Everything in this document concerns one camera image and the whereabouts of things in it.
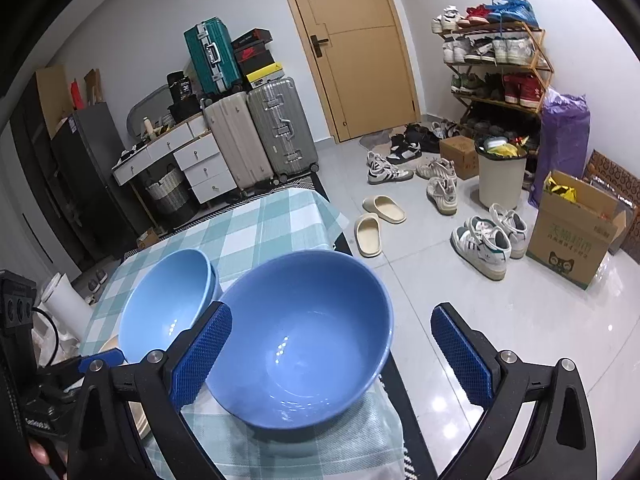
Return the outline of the left hand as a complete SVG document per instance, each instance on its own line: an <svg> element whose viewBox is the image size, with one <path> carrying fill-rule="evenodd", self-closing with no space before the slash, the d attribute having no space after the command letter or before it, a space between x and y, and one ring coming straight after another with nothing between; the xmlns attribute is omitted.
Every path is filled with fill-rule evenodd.
<svg viewBox="0 0 640 480"><path fill-rule="evenodd" d="M29 439L30 452L38 464L46 468L52 468L51 458L60 460L63 464L67 463L67 452L65 448L61 448L59 445L53 444L51 441L45 440L46 446L43 446L41 442Z"/></svg>

